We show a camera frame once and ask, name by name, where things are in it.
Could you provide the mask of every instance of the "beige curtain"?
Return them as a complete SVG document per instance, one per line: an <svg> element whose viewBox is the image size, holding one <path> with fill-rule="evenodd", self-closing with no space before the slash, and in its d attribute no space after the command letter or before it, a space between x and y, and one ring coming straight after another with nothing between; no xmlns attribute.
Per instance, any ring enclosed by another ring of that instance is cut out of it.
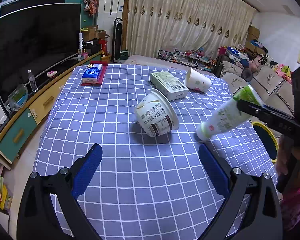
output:
<svg viewBox="0 0 300 240"><path fill-rule="evenodd" d="M161 47L206 53L239 46L255 9L242 0L129 0L130 55L156 57Z"/></svg>

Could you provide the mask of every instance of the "checkered tablecloth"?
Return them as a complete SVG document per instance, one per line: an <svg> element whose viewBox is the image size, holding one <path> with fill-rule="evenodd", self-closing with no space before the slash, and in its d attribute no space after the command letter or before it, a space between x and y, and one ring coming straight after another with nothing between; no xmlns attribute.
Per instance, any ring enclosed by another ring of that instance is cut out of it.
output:
<svg viewBox="0 0 300 240"><path fill-rule="evenodd" d="M228 101L226 82L208 76L211 87L206 94L190 91L186 98L172 101L180 128L149 137L134 116L138 102L154 87L149 74L169 71L183 82L186 72L109 65L101 87L81 87L84 70L85 66L74 69L50 112L34 171L55 174L99 143L101 164L78 203L103 239L197 239L223 197L199 161L202 142L195 127ZM276 182L273 165L249 122L213 136L207 146L232 167L258 176L268 172ZM51 197L61 227L72 234L57 198ZM244 200L229 234L237 230L246 206Z"/></svg>

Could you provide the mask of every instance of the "tile floor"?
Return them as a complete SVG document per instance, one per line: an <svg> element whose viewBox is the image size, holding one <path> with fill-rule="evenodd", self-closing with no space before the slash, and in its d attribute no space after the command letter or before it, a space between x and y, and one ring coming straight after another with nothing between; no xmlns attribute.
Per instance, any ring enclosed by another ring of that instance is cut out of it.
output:
<svg viewBox="0 0 300 240"><path fill-rule="evenodd" d="M37 129L25 150L21 153L20 159L12 165L11 171L5 170L3 174L5 184L13 193L10 208L9 234L14 240L17 239L17 219L21 197L28 177L32 172L40 136L44 127L45 123Z"/></svg>

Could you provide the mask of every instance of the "yellow ring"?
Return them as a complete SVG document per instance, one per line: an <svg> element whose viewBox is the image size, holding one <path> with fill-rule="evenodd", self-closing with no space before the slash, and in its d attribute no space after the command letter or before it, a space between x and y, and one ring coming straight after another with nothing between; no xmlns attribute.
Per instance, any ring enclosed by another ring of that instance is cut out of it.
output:
<svg viewBox="0 0 300 240"><path fill-rule="evenodd" d="M258 121L252 122L251 125L252 125L252 126L256 125L256 126L262 127L262 128L270 135L270 137L271 137L271 139L272 139L272 141L273 141L273 143L274 143L274 145L275 145L275 148L276 148L276 150L277 150L277 153L278 153L279 145L278 145L278 142L277 142L277 140L275 139L273 133L270 131L270 129L269 129L268 127L266 127L263 123L258 122ZM271 159L272 163L276 163L276 162L277 162L277 159L278 159L278 158L276 158L275 160L272 160L272 159Z"/></svg>

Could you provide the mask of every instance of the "tv cabinet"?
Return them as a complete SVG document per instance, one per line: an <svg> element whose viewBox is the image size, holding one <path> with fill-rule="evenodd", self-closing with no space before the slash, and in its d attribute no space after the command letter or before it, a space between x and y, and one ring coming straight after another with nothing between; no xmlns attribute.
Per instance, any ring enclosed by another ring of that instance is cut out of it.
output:
<svg viewBox="0 0 300 240"><path fill-rule="evenodd" d="M27 143L27 139L36 127L45 120L54 101L68 80L75 67L88 64L91 60L101 60L103 51L79 61L66 71L52 79L28 99L25 106L18 110L12 118L5 123L0 131L0 163L8 170L18 157L19 151Z"/></svg>

